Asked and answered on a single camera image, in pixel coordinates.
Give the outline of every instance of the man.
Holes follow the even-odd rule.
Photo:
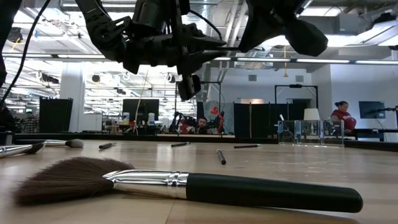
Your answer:
[[[0,131],[15,131],[15,121],[11,112],[4,105],[0,105]]]
[[[32,134],[39,132],[39,119],[37,119],[32,112],[26,113],[27,118],[22,125],[24,133]]]
[[[207,119],[204,117],[198,120],[197,134],[213,134],[207,126]]]

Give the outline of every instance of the fan brush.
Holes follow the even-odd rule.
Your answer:
[[[196,202],[329,212],[361,211],[354,189],[215,174],[139,170],[114,159],[74,157],[25,180],[14,192],[20,205],[88,198],[114,190]]]
[[[44,147],[45,147],[44,143],[15,145],[15,146],[0,146],[0,158],[15,156],[19,154],[35,154]]]

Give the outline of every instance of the desk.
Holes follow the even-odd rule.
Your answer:
[[[235,138],[235,135],[223,134],[157,134],[159,137],[191,137],[191,138]]]
[[[277,144],[234,149],[235,144],[217,143],[195,143],[171,149],[169,142],[151,141],[137,141],[134,144],[131,141],[116,141],[116,146],[98,151],[98,146],[109,140],[84,142],[84,149],[46,147],[35,155],[1,159],[0,223],[398,223],[398,163],[394,152]],[[217,158],[217,149],[224,152],[227,160],[225,166]],[[354,214],[216,205],[140,194],[110,194],[36,207],[14,205],[11,192],[17,183],[59,159],[76,156],[114,158],[130,162],[141,169],[181,170],[352,187],[361,193],[365,203],[363,211]]]
[[[398,129],[355,129],[347,136],[354,136],[355,140],[359,138],[378,138],[380,142],[384,142],[385,133],[398,133]]]

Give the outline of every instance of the person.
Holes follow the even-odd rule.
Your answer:
[[[334,110],[331,114],[331,120],[344,120],[345,133],[351,133],[355,129],[356,120],[347,112],[349,104],[345,101],[340,101],[335,103],[335,105],[337,106],[337,110]]]
[[[32,134],[39,132],[39,119],[31,111],[26,112],[27,118],[22,125],[24,133]]]
[[[6,106],[0,105],[0,131],[15,131],[15,120]]]
[[[213,134],[209,126],[207,126],[207,119],[205,117],[198,120],[197,134]]]

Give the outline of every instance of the black stick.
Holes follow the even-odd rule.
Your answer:
[[[116,145],[116,143],[106,143],[106,144],[102,144],[102,145],[100,145],[100,146],[98,146],[99,147],[99,150],[101,151],[101,150],[103,150],[103,149],[107,149],[107,148],[109,148],[109,147],[112,147],[112,146],[114,146],[114,145]]]
[[[248,146],[234,146],[235,149],[245,149],[245,148],[250,148],[250,147],[260,147],[260,145],[248,145]]]
[[[191,144],[191,143],[190,142],[181,142],[181,143],[172,144],[172,147],[186,146],[189,144]]]
[[[223,151],[221,149],[217,149],[216,152],[218,154],[218,159],[220,160],[221,164],[225,165],[226,164],[226,160],[225,160],[225,157],[223,155]]]

